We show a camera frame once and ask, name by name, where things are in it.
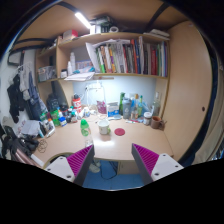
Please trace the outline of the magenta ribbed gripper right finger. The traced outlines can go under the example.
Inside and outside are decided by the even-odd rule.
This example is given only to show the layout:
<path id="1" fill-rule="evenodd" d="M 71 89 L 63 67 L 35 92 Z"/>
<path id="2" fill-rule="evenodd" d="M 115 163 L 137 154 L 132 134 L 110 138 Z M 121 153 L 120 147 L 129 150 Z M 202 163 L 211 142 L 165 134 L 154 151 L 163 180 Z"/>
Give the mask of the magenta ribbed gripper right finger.
<path id="1" fill-rule="evenodd" d="M 143 146 L 132 144 L 132 155 L 145 185 L 183 168 L 167 153 L 157 154 Z"/>

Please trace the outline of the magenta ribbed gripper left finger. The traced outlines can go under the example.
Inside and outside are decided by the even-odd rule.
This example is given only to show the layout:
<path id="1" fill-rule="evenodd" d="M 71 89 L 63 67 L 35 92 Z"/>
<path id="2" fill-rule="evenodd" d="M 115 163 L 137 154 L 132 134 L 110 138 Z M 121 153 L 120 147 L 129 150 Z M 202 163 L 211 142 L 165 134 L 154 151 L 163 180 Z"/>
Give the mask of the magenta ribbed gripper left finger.
<path id="1" fill-rule="evenodd" d="M 82 186 L 94 155 L 94 146 L 90 145 L 68 157 L 59 156 L 45 170 L 76 185 Z"/>

